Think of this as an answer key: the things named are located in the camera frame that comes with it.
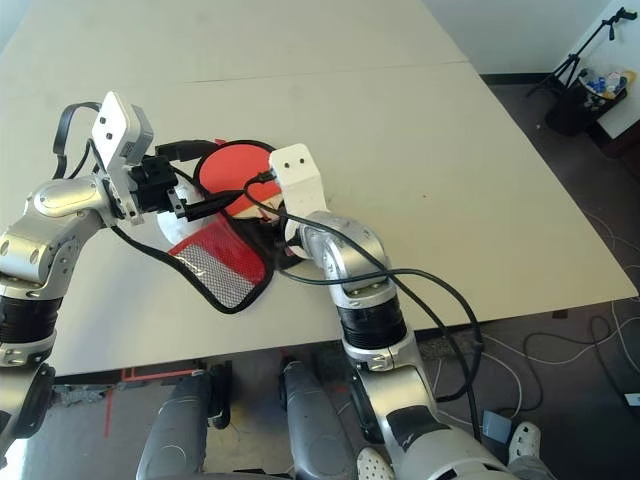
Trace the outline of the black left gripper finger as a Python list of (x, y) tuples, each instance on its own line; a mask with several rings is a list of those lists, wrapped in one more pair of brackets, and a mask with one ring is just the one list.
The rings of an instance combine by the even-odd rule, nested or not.
[(180, 140), (155, 147), (157, 156), (169, 161), (191, 161), (200, 159), (213, 152), (213, 143), (208, 140)]
[(192, 204), (183, 204), (184, 218), (191, 222), (224, 210), (235, 202), (234, 192), (219, 192)]

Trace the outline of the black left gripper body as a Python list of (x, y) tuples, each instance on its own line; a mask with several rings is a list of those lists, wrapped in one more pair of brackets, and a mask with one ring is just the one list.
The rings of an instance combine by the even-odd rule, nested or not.
[(142, 213), (172, 212), (183, 218), (185, 201), (176, 193), (178, 178), (166, 156), (147, 156), (130, 170), (133, 196)]

